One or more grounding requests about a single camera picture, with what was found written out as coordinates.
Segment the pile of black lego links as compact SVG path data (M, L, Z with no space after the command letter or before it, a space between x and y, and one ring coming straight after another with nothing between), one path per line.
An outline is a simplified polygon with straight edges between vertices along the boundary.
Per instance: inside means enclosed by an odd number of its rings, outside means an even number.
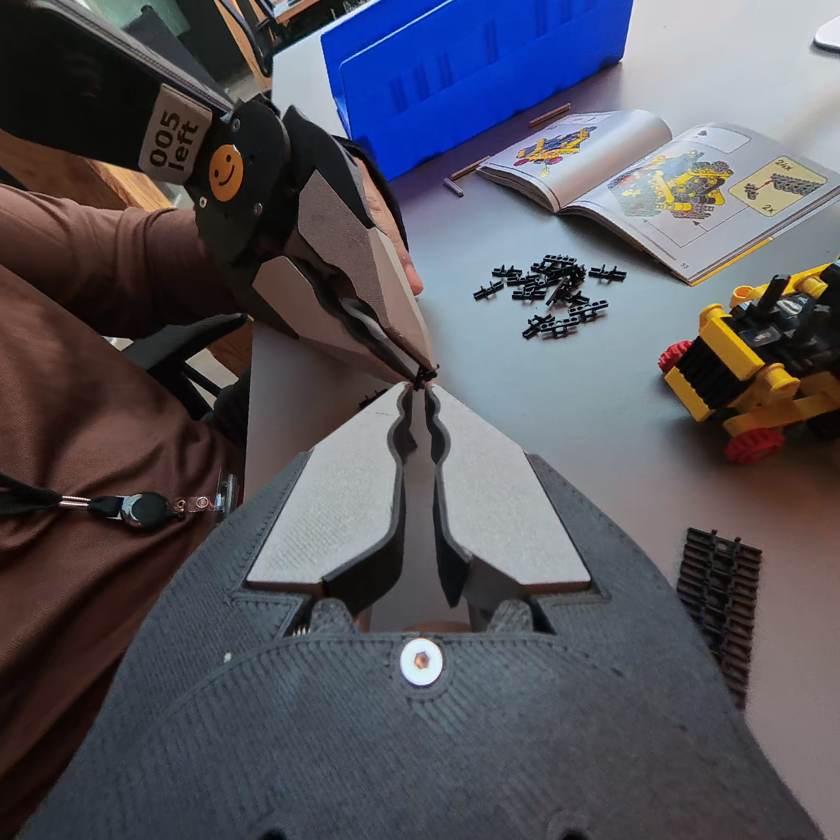
M494 301L507 292L512 302L532 307L521 332L524 340L562 340L599 320L610 307L608 300L585 292L586 281L593 280L600 290L626 278L627 271L619 266L588 267L570 255L548 254L528 269L513 264L494 268L472 298Z

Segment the brown wooden desk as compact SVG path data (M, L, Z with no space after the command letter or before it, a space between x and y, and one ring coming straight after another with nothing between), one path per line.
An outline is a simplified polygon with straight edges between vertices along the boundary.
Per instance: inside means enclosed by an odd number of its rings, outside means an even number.
M30 192L68 198L91 207L137 207L144 211L193 208L184 192L173 202L145 174L53 150L4 131L1 166Z

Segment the yellow lego bulldozer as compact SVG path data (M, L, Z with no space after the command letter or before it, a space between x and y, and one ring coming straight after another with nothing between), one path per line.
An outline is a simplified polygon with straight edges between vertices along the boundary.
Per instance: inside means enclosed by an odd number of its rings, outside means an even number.
M698 335L671 345L658 367L695 421L724 417L733 464L776 454L802 424L838 439L838 260L738 287L730 309L704 308Z

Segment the person's brown clothed torso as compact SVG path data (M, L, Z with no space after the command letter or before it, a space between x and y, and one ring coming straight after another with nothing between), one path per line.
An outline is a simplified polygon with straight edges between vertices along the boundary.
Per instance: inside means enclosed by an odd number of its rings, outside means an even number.
M107 345L235 310L215 268L2 271L2 472L74 497L214 491L235 448ZM83 511L2 523L2 838L67 766L113 672L211 521L132 532Z

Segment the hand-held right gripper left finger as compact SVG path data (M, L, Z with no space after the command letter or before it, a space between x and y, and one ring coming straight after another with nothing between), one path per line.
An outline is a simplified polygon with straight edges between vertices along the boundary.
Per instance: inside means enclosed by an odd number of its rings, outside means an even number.
M394 385L307 457L245 577L248 588L341 601L353 616L403 568L413 388Z

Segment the person's left hand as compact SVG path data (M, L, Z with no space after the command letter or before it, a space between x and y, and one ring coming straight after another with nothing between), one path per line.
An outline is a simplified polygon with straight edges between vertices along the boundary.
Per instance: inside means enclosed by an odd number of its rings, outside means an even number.
M365 202L369 210L369 215L375 225L392 243L396 256L406 275L408 285L414 296L417 297L424 290L424 284L417 274L406 245L402 217L400 215L394 215L394 211L399 211L400 208L390 192L384 194L380 189L381 184L387 186L387 183L378 175L378 171L373 171L367 161L358 155L355 155L353 158L360 167Z

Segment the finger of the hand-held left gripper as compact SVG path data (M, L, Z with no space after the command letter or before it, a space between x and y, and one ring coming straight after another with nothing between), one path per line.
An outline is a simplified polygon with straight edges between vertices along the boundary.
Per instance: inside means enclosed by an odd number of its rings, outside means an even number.
M352 312L319 280L288 257L264 263L254 289L299 339L384 382L412 382L416 371L371 331L369 319Z
M347 174L343 195L314 170L298 198L297 266L369 319L374 334L416 372L438 367L427 326L392 243L371 221L361 181Z

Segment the person's left forearm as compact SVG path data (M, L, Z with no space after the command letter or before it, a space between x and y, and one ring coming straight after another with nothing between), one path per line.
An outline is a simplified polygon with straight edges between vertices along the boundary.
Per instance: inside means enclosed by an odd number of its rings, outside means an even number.
M63 308L96 333L140 339L245 312L205 248L194 212L84 206L1 189L2 327Z

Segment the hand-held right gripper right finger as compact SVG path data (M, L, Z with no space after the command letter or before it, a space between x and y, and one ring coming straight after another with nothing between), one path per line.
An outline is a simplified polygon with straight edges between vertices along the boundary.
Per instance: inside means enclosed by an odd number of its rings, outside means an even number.
M585 592L592 577L522 448L440 385L425 391L437 573L485 629L504 601Z

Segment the lego instruction booklet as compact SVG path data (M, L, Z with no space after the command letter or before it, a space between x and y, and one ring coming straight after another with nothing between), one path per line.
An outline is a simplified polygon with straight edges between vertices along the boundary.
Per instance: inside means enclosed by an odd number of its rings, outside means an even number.
M595 220L695 286L838 199L839 176L751 129L675 138L640 109L568 115L478 173L551 214Z

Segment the short black lego track strip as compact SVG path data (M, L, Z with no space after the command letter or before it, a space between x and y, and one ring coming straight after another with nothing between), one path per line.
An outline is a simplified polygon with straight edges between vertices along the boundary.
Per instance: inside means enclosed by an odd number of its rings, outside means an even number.
M747 705L761 549L723 538L717 530L688 528L677 595L716 660L740 711Z

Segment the black office chair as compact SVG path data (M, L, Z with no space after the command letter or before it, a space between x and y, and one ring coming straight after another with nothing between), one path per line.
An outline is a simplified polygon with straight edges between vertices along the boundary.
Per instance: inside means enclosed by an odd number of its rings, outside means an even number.
M122 352L173 394L192 420L215 428L242 451L248 436L250 367L235 384L221 388L187 361L245 324L246 315L236 313L189 325L168 325L132 342Z

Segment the blue plastic bin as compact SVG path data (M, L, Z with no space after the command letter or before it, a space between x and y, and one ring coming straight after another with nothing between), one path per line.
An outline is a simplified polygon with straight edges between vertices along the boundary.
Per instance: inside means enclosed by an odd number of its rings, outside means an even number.
M381 1L321 36L345 132L391 180L615 65L632 1Z

